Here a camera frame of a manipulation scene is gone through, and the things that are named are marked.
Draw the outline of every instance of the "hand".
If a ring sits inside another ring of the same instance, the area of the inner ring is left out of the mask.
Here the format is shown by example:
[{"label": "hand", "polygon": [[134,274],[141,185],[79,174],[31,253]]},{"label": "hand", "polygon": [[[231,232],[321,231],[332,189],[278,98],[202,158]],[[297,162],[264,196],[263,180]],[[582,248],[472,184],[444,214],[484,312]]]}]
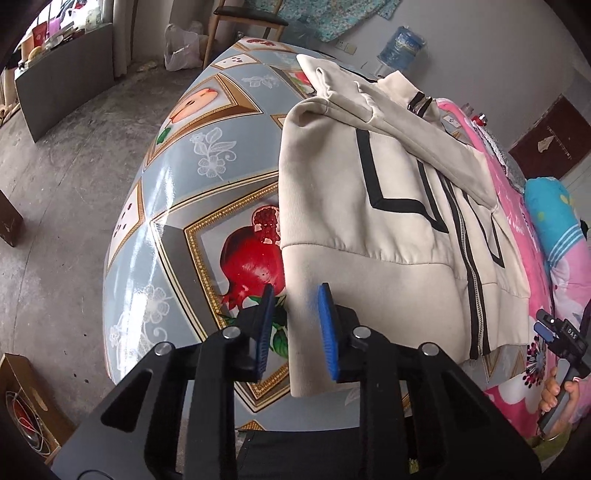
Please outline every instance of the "hand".
[{"label": "hand", "polygon": [[[556,381],[557,370],[557,367],[550,370],[550,377],[544,383],[542,400],[540,400],[540,410],[543,412],[550,411],[551,408],[558,404],[556,397],[560,393],[560,385]],[[562,415],[560,415],[560,418],[556,421],[552,430],[550,430],[550,433],[547,435],[548,438],[552,438],[564,431],[569,425],[569,420],[579,402],[579,382],[565,382],[564,389],[570,394],[570,400],[566,404]]]}]

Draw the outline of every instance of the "plastic bag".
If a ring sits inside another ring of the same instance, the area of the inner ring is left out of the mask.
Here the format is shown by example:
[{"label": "plastic bag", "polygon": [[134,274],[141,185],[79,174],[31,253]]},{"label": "plastic bag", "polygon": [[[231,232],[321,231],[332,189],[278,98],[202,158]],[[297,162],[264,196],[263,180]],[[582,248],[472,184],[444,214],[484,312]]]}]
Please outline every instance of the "plastic bag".
[{"label": "plastic bag", "polygon": [[194,69],[203,65],[200,55],[200,39],[194,31],[186,31],[170,24],[164,31],[164,66],[169,72],[181,69]]},{"label": "plastic bag", "polygon": [[189,25],[189,32],[203,35],[203,24],[197,20],[193,20],[191,25]]},{"label": "plastic bag", "polygon": [[60,27],[64,28],[71,22],[74,22],[76,28],[88,27],[87,30],[94,30],[100,23],[100,5],[98,0],[88,0],[82,8],[67,9]]}]

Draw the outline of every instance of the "white wall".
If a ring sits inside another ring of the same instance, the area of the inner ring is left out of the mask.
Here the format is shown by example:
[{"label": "white wall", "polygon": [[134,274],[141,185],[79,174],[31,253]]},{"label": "white wall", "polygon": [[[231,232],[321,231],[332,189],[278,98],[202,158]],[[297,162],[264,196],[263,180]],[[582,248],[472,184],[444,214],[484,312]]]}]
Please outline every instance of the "white wall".
[{"label": "white wall", "polygon": [[400,25],[427,40],[409,78],[428,95],[470,102],[511,146],[570,84],[576,43],[543,0],[403,0],[392,20],[377,15],[342,40],[348,55],[318,48],[375,71],[376,56]]},{"label": "white wall", "polygon": [[207,32],[212,6],[217,6],[218,3],[219,0],[174,0],[170,22],[186,29],[193,20],[199,20],[203,24],[204,32]]},{"label": "white wall", "polygon": [[134,61],[164,57],[164,30],[173,0],[139,0],[134,27]]},{"label": "white wall", "polygon": [[591,155],[561,179],[580,217],[591,226]]}]

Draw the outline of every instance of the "curtain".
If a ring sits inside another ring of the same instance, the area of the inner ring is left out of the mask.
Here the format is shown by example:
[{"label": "curtain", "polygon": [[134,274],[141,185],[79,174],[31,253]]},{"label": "curtain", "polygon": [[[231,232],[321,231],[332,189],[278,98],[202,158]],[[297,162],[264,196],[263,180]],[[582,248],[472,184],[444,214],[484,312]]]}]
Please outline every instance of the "curtain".
[{"label": "curtain", "polygon": [[17,87],[14,83],[15,70],[5,69],[0,74],[0,127],[18,112],[20,108]]},{"label": "curtain", "polygon": [[127,67],[131,64],[131,41],[136,1],[102,0],[103,21],[113,24],[113,72],[116,78],[125,75]]}]

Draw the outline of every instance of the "wooden chair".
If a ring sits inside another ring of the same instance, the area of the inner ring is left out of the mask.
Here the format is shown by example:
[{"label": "wooden chair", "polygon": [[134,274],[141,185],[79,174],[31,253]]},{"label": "wooden chair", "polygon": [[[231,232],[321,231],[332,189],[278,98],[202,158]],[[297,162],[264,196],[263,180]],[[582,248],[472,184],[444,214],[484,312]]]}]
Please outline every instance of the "wooden chair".
[{"label": "wooden chair", "polygon": [[213,12],[213,16],[209,22],[209,39],[207,41],[207,49],[205,50],[205,58],[203,59],[203,68],[209,65],[209,59],[212,54],[213,39],[216,36],[217,25],[220,20],[226,20],[236,23],[246,23],[249,25],[258,25],[259,27],[266,27],[263,38],[267,38],[271,29],[277,30],[276,40],[281,38],[281,34],[288,23],[283,20],[277,12],[283,4],[283,0],[278,0],[272,13],[260,10],[254,10],[246,7],[224,7],[226,0],[220,0],[219,6]]}]

